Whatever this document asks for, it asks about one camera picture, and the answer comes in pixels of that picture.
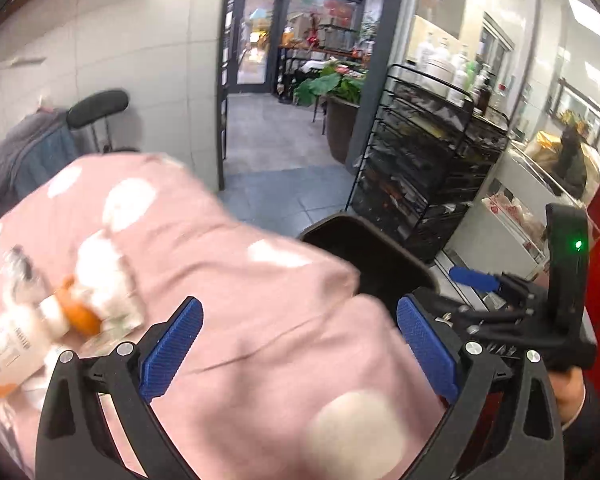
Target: doorway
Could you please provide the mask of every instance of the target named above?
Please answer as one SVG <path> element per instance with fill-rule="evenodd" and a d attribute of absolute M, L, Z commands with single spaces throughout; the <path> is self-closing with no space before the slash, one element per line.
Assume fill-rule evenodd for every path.
<path fill-rule="evenodd" d="M 282 34 L 276 24 L 282 0 L 230 0 L 229 93 L 270 92 L 276 46 Z"/>

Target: black trash can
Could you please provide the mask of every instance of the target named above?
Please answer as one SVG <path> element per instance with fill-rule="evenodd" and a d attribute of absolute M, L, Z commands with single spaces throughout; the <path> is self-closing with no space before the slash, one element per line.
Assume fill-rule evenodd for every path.
<path fill-rule="evenodd" d="M 359 292 L 381 300 L 396 324 L 401 297 L 420 286 L 440 291 L 421 261 L 363 218 L 337 213 L 308 227 L 298 238 L 353 264 L 360 271 Z"/>

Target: door frame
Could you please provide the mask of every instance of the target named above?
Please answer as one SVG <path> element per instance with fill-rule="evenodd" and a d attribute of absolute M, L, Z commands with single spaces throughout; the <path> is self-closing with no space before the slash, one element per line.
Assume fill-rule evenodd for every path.
<path fill-rule="evenodd" d="M 245 0 L 234 0 L 234 15 L 232 19 L 232 33 L 229 65 L 227 70 L 227 83 L 230 94 L 243 92 L 271 92 L 274 85 L 275 65 L 278 62 L 278 44 L 282 38 L 282 8 L 284 0 L 275 0 L 273 12 L 271 15 L 269 52 L 267 53 L 267 71 L 264 83 L 257 84 L 238 84 L 238 44 L 239 33 L 238 24 L 244 15 Z"/>

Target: black sleeve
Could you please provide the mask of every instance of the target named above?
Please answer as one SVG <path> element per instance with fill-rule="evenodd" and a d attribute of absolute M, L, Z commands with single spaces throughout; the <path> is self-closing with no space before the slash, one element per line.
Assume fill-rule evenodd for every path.
<path fill-rule="evenodd" d="M 580 415 L 563 433 L 567 480 L 600 480 L 600 398 L 586 385 Z"/>

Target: potted plant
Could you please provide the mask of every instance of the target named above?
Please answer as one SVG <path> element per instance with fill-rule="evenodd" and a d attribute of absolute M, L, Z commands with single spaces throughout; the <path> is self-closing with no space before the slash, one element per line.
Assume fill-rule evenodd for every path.
<path fill-rule="evenodd" d="M 307 79 L 296 89 L 296 97 L 301 105 L 310 105 L 321 96 L 326 97 L 327 142 L 331 155 L 341 164 L 344 164 L 349 152 L 349 141 L 365 83 L 365 72 L 358 70 L 364 69 L 355 63 L 329 63 L 320 72 L 320 77 Z"/>

